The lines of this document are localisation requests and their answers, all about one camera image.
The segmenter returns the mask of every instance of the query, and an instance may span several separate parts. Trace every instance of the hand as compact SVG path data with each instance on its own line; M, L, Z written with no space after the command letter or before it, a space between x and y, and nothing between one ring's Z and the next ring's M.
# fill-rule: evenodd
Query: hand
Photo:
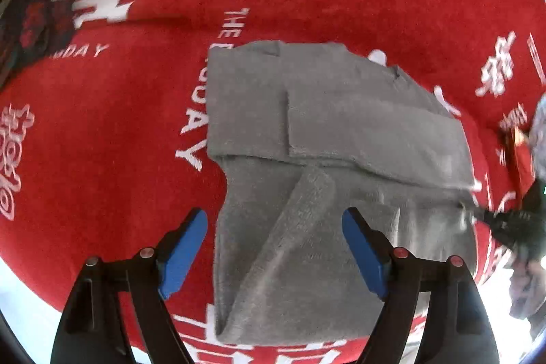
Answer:
M536 313L546 301L546 270L537 261L527 265L516 261L513 268L508 290L512 299L510 315L523 319Z

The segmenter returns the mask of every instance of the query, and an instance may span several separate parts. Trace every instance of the red blanket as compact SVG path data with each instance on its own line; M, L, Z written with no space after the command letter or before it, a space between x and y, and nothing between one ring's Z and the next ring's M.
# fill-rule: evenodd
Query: red blanket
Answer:
M0 94L0 256L62 309L86 257L129 257L202 207L212 229L168 303L202 362L349 362L364 344L252 348L215 340L212 250L226 183L205 149L209 46L282 39L343 42L361 55L382 49L389 64L431 91L439 85L460 110L482 183L476 198L491 208L513 190L499 129L526 127L544 90L544 0L77 0L76 7L73 43ZM484 227L477 234L480 281L493 245ZM129 334L138 343L134 327Z

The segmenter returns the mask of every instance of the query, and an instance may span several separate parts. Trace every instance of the blue gripper pad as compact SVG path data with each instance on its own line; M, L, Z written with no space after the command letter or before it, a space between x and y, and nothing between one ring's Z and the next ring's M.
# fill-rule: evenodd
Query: blue gripper pad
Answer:
M173 293L182 287L207 232L207 217L200 210L182 233L178 244L172 250L165 262L163 281L159 286L159 294L166 301Z
M388 292L387 278L390 273L390 264L381 264L358 223L348 210L345 210L341 218L341 228L350 252L360 269L360 274L366 281L368 290L384 300Z

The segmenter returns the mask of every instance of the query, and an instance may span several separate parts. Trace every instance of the gray fabric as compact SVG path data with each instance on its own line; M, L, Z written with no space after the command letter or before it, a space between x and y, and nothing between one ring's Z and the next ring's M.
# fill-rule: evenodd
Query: gray fabric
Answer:
M282 42L212 49L208 67L208 153L228 181L214 264L221 341L277 346L371 333L382 304L341 233L350 206L395 246L435 260L459 254L473 271L471 214L460 206L471 204L473 185L462 128L399 68L338 44ZM428 120L437 131L423 130ZM406 159L403 175L381 139ZM449 158L452 174L428 154Z

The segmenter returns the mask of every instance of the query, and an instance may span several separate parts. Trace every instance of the screw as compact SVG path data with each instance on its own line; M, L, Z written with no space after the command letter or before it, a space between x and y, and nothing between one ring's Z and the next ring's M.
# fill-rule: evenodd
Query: screw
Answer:
M394 256L400 259L407 258L410 253L404 247L396 247L393 251Z
M87 267L93 267L93 266L97 265L98 262L99 262L99 258L90 257L90 258L87 259L87 261L85 261L85 265Z
M140 257L144 259L151 258L154 255L155 251L151 247L146 247L140 251Z
M451 257L449 258L449 261L455 266L455 267L462 267L462 265L465 263L465 261L462 260L461 257Z

